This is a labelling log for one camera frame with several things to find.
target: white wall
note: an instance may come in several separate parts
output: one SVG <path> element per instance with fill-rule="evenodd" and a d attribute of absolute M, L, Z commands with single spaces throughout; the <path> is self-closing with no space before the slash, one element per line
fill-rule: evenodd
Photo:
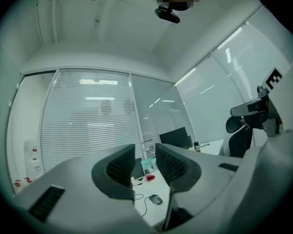
<path fill-rule="evenodd" d="M 37 140 L 46 91 L 54 74 L 25 77 L 14 99 L 7 129 L 7 160 L 12 182 L 28 177 L 24 156 L 25 141 Z"/>
<path fill-rule="evenodd" d="M 172 79 L 178 81 L 182 78 L 203 56 L 249 17 L 260 4 L 259 0 L 236 0 L 230 10 L 223 12 L 221 18 L 214 22 L 178 61 L 171 64 L 169 69 Z"/>
<path fill-rule="evenodd" d="M 23 68 L 39 71 L 58 67 L 92 67 L 119 70 L 153 78 L 171 80 L 161 62 L 150 52 L 112 43 L 61 42 L 41 49 Z"/>
<path fill-rule="evenodd" d="M 12 195 L 5 152 L 6 126 L 16 84 L 24 63 L 41 46 L 35 0 L 18 0 L 0 24 L 0 190 Z"/>

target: black slot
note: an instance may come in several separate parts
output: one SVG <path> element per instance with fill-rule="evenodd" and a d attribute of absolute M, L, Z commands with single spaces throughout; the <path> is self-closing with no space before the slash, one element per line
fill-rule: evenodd
<path fill-rule="evenodd" d="M 64 189 L 51 186 L 32 206 L 29 213 L 39 221 L 45 223 L 56 203 L 64 193 Z"/>
<path fill-rule="evenodd" d="M 233 171 L 233 172 L 236 172 L 238 170 L 238 168 L 239 168 L 238 166 L 230 165 L 230 164 L 227 164 L 227 163 L 222 163 L 222 164 L 219 165 L 219 167 L 227 169 L 227 170 L 230 170 L 230 171 Z"/>

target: bottle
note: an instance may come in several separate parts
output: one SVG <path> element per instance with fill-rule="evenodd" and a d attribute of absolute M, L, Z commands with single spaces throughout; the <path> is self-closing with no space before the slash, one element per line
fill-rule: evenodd
<path fill-rule="evenodd" d="M 194 149 L 195 149 L 196 152 L 201 152 L 200 144 L 198 142 L 194 143 Z"/>

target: webcam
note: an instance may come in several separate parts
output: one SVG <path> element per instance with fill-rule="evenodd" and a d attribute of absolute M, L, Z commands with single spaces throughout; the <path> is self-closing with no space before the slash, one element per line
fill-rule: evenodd
<path fill-rule="evenodd" d="M 173 23 L 180 23 L 179 17 L 177 17 L 170 8 L 165 8 L 163 6 L 158 6 L 158 9 L 155 10 L 155 14 L 163 20 L 170 21 Z"/>

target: red object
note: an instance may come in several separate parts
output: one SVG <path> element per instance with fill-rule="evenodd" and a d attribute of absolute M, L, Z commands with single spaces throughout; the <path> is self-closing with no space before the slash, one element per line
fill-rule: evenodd
<path fill-rule="evenodd" d="M 147 176 L 146 176 L 146 180 L 147 180 L 147 181 L 151 181 L 151 180 L 153 180 L 153 179 L 155 179 L 155 176 L 154 176 L 154 175 L 147 175 Z"/>

